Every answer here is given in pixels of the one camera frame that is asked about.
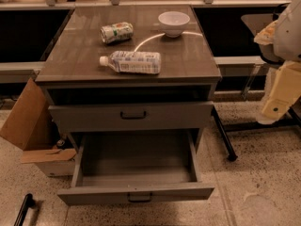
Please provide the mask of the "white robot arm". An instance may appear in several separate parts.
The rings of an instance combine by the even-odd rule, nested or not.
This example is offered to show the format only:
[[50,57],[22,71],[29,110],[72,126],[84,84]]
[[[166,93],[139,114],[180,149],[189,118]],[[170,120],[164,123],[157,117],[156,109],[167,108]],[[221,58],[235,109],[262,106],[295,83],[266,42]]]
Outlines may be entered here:
[[260,124],[272,124],[301,97],[301,0],[293,0],[254,41],[272,44],[274,54],[284,59],[257,116]]

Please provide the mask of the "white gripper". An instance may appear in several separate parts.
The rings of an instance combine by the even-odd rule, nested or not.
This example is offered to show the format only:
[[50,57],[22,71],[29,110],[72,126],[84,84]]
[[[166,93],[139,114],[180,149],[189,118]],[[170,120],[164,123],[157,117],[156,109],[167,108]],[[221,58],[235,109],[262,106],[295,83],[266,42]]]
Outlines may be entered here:
[[266,125],[279,121],[301,97],[301,63],[285,61],[277,70],[271,69],[264,92],[256,121]]

